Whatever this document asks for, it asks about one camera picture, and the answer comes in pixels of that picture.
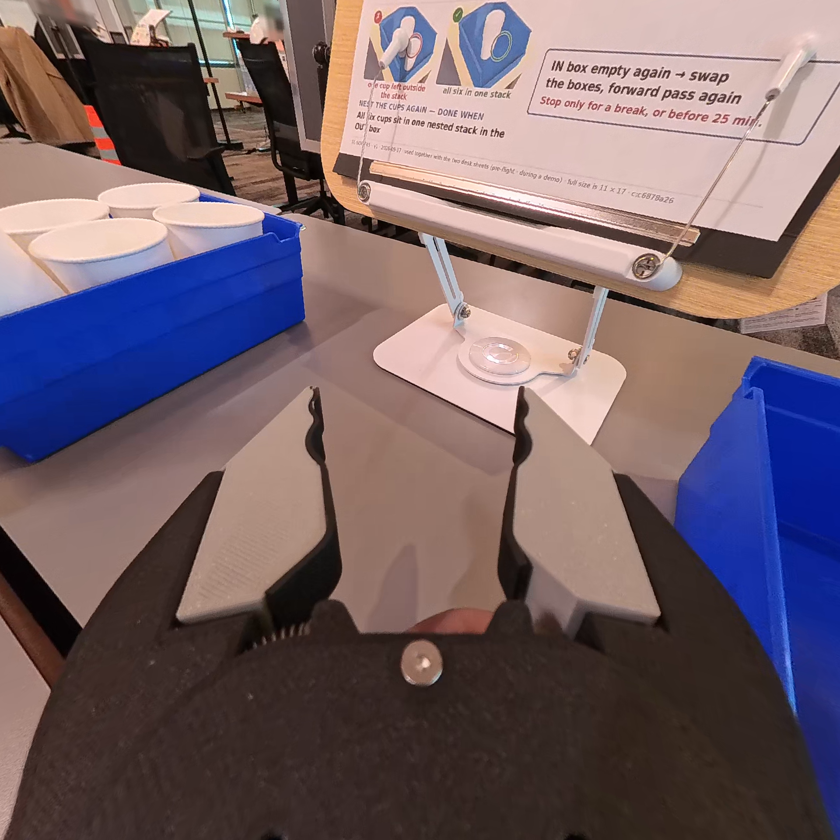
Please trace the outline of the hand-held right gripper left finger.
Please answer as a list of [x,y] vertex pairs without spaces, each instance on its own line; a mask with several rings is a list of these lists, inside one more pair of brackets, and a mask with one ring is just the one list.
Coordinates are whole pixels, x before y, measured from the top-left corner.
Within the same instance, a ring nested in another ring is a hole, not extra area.
[[176,619],[306,624],[342,574],[320,390],[306,387],[226,464]]

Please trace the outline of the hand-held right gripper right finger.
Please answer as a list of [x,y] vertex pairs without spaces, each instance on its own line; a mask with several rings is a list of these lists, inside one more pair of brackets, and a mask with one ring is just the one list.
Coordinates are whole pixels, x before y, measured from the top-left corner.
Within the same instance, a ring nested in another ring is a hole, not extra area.
[[661,616],[613,469],[531,388],[518,389],[497,574],[538,632],[574,638],[591,614]]

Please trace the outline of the blue plastic bin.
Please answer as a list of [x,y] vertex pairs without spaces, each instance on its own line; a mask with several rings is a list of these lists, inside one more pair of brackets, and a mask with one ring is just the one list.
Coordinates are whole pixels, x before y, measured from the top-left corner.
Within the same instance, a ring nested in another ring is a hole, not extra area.
[[303,226],[2,317],[1,445],[37,462],[302,322]]
[[773,661],[838,836],[838,378],[752,358],[679,480],[675,526]]

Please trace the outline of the white paper cup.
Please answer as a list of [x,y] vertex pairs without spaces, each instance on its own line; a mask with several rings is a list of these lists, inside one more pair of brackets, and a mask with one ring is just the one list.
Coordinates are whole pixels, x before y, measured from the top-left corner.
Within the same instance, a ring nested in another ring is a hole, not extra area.
[[148,182],[113,187],[98,195],[113,218],[153,219],[154,210],[176,203],[194,203],[201,193],[194,185],[180,182]]
[[63,298],[66,292],[9,235],[1,233],[1,316]]
[[59,198],[19,203],[1,209],[1,231],[24,251],[42,234],[67,226],[110,217],[110,206],[99,200]]
[[200,201],[160,206],[152,216],[166,227],[175,259],[257,238],[263,235],[266,217],[252,206]]
[[174,260],[166,227],[121,217],[57,227],[36,237],[29,254],[69,292],[129,277]]

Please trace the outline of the small printed paper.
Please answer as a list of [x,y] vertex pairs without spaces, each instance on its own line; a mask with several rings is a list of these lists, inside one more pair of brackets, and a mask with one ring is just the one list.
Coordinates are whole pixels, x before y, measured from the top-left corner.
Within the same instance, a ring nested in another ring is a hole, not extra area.
[[742,318],[739,321],[740,333],[756,334],[823,327],[826,325],[827,299],[828,295],[824,292],[791,308]]

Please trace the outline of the white document stand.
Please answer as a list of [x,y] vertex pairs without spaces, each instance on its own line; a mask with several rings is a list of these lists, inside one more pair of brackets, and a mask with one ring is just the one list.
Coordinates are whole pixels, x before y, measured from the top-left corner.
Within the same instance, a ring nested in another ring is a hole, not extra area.
[[838,2],[337,2],[343,205],[693,316],[838,286]]

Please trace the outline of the printed instruction sheet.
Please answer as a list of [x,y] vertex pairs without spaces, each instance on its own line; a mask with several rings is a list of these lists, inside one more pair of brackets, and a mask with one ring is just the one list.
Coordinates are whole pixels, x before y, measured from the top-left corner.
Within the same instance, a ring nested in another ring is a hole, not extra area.
[[838,150],[839,2],[363,2],[341,152],[776,240]]

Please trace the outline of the black office chair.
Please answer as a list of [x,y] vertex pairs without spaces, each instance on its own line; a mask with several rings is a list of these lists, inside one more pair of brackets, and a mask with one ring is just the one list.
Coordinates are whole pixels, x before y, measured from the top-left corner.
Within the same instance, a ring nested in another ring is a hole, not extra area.
[[235,195],[194,45],[77,39],[93,76],[98,115],[122,165]]
[[[335,203],[326,193],[321,158],[301,147],[291,84],[276,44],[256,45],[241,38],[237,45],[266,117],[272,164],[283,175],[286,186],[288,200],[280,209],[305,215],[320,211],[331,219]],[[318,195],[300,200],[297,179],[317,182]]]

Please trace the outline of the beige coat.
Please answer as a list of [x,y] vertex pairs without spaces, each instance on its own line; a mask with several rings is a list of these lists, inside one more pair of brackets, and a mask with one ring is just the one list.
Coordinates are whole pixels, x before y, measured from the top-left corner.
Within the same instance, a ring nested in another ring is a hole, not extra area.
[[33,141],[52,146],[94,144],[77,94],[22,28],[1,27],[1,88]]

